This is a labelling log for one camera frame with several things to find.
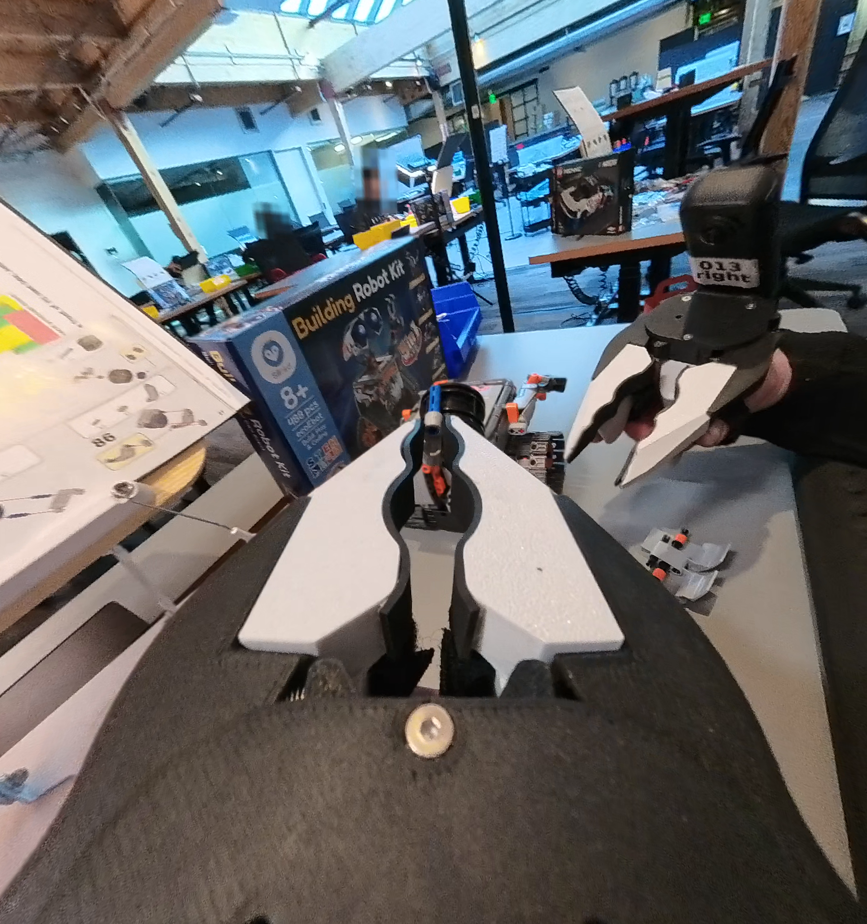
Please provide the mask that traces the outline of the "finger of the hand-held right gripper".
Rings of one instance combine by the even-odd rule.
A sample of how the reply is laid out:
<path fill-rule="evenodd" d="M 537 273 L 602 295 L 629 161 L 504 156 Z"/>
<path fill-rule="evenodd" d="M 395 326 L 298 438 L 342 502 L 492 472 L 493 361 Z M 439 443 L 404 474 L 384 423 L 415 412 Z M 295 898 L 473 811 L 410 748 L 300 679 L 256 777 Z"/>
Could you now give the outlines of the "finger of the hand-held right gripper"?
<path fill-rule="evenodd" d="M 596 440 L 614 442 L 629 422 L 655 426 L 662 412 L 656 359 L 646 346 L 613 341 L 601 355 L 567 438 L 567 462 Z"/>
<path fill-rule="evenodd" d="M 730 419 L 745 417 L 758 394 L 774 386 L 774 359 L 751 367 L 720 361 L 655 363 L 649 392 L 635 399 L 624 424 L 634 445 L 616 485 L 625 488 L 646 479 L 693 445 L 714 445 L 716 436 L 727 436 Z"/>

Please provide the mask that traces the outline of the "grey bracket with pins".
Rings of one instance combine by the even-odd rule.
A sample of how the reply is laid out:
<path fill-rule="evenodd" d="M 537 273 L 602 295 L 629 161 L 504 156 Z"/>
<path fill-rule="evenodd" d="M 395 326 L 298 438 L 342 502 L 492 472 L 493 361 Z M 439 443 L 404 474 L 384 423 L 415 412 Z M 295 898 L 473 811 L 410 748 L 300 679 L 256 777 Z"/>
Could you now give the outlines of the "grey bracket with pins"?
<path fill-rule="evenodd" d="M 732 548 L 694 542 L 686 529 L 654 528 L 639 545 L 638 559 L 671 595 L 695 603 L 712 591 Z"/>

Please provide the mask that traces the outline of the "black printed box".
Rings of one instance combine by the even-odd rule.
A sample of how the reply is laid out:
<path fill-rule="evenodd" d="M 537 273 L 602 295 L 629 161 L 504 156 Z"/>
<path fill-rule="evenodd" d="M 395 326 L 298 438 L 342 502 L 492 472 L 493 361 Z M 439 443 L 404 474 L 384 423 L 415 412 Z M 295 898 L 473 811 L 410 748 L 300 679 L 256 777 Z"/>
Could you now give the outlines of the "black printed box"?
<path fill-rule="evenodd" d="M 635 157 L 631 149 L 553 168 L 552 232 L 558 237 L 619 236 L 632 229 Z"/>

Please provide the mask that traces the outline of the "black toy wheel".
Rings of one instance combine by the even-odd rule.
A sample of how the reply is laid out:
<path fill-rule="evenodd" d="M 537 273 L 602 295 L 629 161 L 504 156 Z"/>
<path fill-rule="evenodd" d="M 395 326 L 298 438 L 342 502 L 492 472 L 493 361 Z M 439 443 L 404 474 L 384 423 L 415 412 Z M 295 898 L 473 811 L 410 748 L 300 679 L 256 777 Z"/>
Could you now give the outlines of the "black toy wheel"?
<path fill-rule="evenodd" d="M 442 466 L 443 415 L 439 410 L 419 411 L 423 444 L 421 464 L 414 476 L 415 513 L 409 525 L 427 530 L 451 524 L 452 476 Z"/>

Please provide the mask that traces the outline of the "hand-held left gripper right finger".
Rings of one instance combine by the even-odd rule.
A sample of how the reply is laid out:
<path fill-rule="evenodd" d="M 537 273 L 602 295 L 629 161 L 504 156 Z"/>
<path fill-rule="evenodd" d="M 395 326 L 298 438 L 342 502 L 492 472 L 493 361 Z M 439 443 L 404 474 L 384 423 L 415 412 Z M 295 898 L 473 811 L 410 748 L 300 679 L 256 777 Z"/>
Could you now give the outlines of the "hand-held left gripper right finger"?
<path fill-rule="evenodd" d="M 453 482 L 471 503 L 455 549 L 450 630 L 457 655 L 472 653 L 511 676 L 525 661 L 611 653 L 624 644 L 559 505 L 561 498 L 461 420 Z"/>

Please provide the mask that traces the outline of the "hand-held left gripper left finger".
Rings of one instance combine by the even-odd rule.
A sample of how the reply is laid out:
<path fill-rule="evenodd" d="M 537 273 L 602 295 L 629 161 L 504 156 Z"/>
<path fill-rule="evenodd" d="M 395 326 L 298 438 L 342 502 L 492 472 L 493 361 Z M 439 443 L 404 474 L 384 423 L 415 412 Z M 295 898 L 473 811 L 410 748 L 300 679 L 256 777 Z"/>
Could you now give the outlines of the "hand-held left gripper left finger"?
<path fill-rule="evenodd" d="M 383 657 L 380 609 L 402 564 L 383 500 L 407 469 L 404 448 L 417 430 L 404 422 L 312 491 L 239 631 L 242 647 L 335 659 L 350 676 Z"/>

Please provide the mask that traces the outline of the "open instruction booklet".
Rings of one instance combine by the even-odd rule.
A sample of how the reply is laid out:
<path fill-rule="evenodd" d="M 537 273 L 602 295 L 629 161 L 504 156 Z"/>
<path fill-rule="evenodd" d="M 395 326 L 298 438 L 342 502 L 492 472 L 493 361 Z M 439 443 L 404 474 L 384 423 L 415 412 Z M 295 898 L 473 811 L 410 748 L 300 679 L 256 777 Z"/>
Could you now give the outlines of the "open instruction booklet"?
<path fill-rule="evenodd" d="M 0 613 L 121 522 L 116 483 L 245 404 L 0 199 Z"/>

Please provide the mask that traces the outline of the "grey orange tracked toy robot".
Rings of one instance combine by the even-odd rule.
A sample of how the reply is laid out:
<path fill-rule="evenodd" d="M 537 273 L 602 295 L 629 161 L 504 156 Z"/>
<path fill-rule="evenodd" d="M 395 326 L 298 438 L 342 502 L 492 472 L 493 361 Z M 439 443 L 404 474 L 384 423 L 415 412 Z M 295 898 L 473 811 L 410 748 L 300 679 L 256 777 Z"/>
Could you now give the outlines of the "grey orange tracked toy robot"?
<path fill-rule="evenodd" d="M 441 384 L 442 409 L 460 417 L 555 493 L 565 486 L 565 437 L 533 427 L 537 407 L 566 390 L 566 377 L 532 373 L 521 385 L 506 378 Z"/>

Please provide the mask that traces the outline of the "blue robot kit box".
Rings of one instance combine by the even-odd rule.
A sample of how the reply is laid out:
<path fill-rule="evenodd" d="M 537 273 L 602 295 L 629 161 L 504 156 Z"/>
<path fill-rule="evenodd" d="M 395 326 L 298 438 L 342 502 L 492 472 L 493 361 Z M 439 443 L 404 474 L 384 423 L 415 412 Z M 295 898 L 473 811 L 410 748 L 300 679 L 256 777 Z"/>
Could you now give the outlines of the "blue robot kit box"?
<path fill-rule="evenodd" d="M 398 238 L 296 272 L 188 339 L 247 397 L 241 427 L 285 494 L 322 485 L 450 377 L 432 291 L 426 246 Z"/>

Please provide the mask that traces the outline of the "blue plastic bin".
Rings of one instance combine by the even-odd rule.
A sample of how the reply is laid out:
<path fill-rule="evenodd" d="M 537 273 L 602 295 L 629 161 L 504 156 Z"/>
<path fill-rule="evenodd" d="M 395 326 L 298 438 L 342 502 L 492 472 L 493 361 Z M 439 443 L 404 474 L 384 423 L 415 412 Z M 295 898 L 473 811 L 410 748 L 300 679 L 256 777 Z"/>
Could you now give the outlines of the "blue plastic bin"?
<path fill-rule="evenodd" d="M 459 379 L 477 345 L 481 306 L 465 281 L 438 286 L 431 294 L 447 376 Z"/>

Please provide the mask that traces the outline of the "wooden desk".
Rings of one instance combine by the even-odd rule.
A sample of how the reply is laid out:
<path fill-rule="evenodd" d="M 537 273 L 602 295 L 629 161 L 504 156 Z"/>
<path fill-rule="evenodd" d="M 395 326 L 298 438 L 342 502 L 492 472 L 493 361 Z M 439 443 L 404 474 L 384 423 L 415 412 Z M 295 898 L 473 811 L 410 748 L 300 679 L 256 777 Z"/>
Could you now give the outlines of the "wooden desk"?
<path fill-rule="evenodd" d="M 576 277 L 585 269 L 618 267 L 616 318 L 632 322 L 642 312 L 643 279 L 650 290 L 670 276 L 671 261 L 686 251 L 679 221 L 633 228 L 618 236 L 552 235 L 547 252 L 530 257 L 534 266 L 548 266 L 554 278 Z"/>

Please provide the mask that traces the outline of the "white book stand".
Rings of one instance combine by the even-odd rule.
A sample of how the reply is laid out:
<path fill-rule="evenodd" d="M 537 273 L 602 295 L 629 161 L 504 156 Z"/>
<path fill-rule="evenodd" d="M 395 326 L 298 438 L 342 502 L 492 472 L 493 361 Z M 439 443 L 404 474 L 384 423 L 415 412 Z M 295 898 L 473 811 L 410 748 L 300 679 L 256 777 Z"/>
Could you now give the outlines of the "white book stand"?
<path fill-rule="evenodd" d="M 249 456 L 208 477 L 205 448 L 188 450 L 145 480 L 143 505 L 102 535 L 52 591 L 0 632 L 0 760 L 182 603 L 208 571 L 285 500 Z M 9 774 L 0 770 L 0 776 Z"/>

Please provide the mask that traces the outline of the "black office chair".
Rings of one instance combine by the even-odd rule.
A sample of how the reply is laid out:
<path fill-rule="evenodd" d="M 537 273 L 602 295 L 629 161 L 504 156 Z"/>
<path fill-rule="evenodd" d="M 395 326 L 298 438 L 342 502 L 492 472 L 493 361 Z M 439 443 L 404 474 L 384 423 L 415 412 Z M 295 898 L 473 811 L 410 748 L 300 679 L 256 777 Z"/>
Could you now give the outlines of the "black office chair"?
<path fill-rule="evenodd" d="M 867 242 L 867 32 L 806 151 L 798 200 L 779 206 L 784 260 Z"/>

